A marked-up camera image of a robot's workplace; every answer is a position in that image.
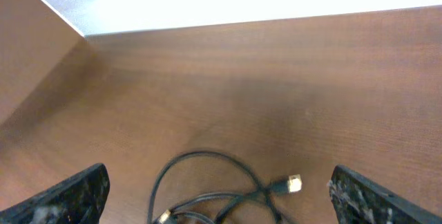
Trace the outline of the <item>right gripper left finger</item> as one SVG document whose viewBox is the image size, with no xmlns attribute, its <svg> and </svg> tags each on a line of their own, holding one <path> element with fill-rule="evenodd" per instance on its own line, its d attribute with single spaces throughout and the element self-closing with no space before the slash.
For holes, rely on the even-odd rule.
<svg viewBox="0 0 442 224">
<path fill-rule="evenodd" d="M 2 210 L 1 222 L 98 224 L 110 187 L 106 166 L 96 163 Z"/>
</svg>

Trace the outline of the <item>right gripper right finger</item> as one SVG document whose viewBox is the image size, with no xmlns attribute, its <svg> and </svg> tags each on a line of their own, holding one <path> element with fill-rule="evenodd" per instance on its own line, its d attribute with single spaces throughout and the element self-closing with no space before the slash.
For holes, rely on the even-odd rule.
<svg viewBox="0 0 442 224">
<path fill-rule="evenodd" d="M 335 166 L 327 186 L 340 224 L 441 222 L 440 216 L 344 165 Z"/>
</svg>

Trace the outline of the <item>black cable silver plug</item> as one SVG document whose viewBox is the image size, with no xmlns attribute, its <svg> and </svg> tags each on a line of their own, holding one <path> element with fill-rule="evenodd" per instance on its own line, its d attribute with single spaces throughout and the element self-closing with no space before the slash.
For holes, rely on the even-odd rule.
<svg viewBox="0 0 442 224">
<path fill-rule="evenodd" d="M 250 204 L 265 212 L 248 216 L 250 221 L 295 221 L 276 202 L 304 188 L 294 159 L 284 152 L 194 149 L 157 153 L 151 162 L 155 177 L 148 195 L 147 223 L 159 223 L 162 215 L 172 223 L 189 219 L 225 223 Z"/>
</svg>

